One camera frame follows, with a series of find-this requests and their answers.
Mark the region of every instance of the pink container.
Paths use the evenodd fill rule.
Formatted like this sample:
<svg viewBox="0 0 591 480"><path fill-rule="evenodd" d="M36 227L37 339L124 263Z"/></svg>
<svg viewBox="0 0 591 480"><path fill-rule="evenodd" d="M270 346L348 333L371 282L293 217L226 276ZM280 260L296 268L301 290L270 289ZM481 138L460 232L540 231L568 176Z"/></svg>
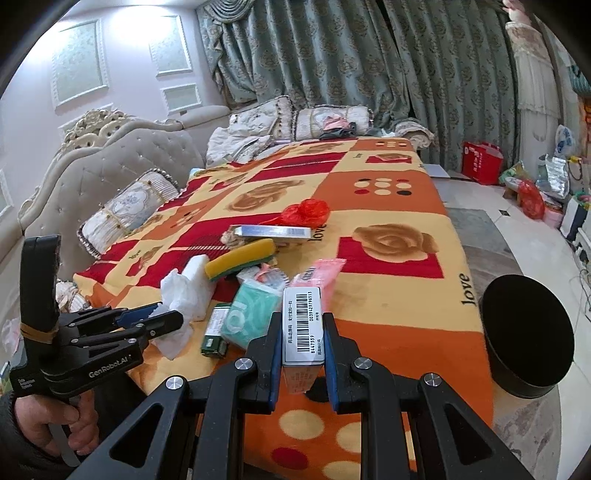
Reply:
<svg viewBox="0 0 591 480"><path fill-rule="evenodd" d="M552 228L559 228L563 217L564 214L562 212L551 210L548 207L544 211L544 223Z"/></svg>

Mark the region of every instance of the black bucket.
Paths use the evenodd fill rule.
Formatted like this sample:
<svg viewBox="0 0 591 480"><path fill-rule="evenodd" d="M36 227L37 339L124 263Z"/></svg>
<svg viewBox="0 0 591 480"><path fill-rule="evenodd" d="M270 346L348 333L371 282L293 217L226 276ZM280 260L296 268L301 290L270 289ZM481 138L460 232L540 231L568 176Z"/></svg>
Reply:
<svg viewBox="0 0 591 480"><path fill-rule="evenodd" d="M503 275L479 304L495 382L521 398L552 390L574 355L573 327L556 296L532 278Z"/></svg>

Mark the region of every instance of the green patterned curtain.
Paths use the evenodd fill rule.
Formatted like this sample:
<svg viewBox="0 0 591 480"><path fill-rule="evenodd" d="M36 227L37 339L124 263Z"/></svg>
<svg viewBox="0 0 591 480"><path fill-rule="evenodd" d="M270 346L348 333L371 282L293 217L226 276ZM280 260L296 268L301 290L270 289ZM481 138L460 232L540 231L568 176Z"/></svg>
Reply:
<svg viewBox="0 0 591 480"><path fill-rule="evenodd" d="M232 106L285 94L297 108L366 105L380 127L408 116L401 59L375 0L256 0L235 22L198 15Z"/></svg>
<svg viewBox="0 0 591 480"><path fill-rule="evenodd" d="M421 159L462 169L462 143L517 154L517 78L508 17L492 0L383 0L414 116L435 134Z"/></svg>

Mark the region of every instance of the teal plastic package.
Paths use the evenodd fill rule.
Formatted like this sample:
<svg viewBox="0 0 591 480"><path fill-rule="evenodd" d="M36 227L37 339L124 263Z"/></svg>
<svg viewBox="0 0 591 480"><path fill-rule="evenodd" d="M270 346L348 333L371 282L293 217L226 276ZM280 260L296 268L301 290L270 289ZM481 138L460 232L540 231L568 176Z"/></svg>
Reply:
<svg viewBox="0 0 591 480"><path fill-rule="evenodd" d="M256 280L245 280L234 297L220 335L246 350L251 340L267 334L271 315L281 299L281 292Z"/></svg>

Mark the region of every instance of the red circle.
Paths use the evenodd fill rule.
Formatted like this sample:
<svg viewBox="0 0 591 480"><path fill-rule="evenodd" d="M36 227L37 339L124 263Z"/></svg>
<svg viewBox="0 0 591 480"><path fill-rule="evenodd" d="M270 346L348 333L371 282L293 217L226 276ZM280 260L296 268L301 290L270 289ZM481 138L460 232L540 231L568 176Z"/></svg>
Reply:
<svg viewBox="0 0 591 480"><path fill-rule="evenodd" d="M279 447L271 452L273 461L284 468L292 470L306 470L308 457L293 448Z"/></svg>

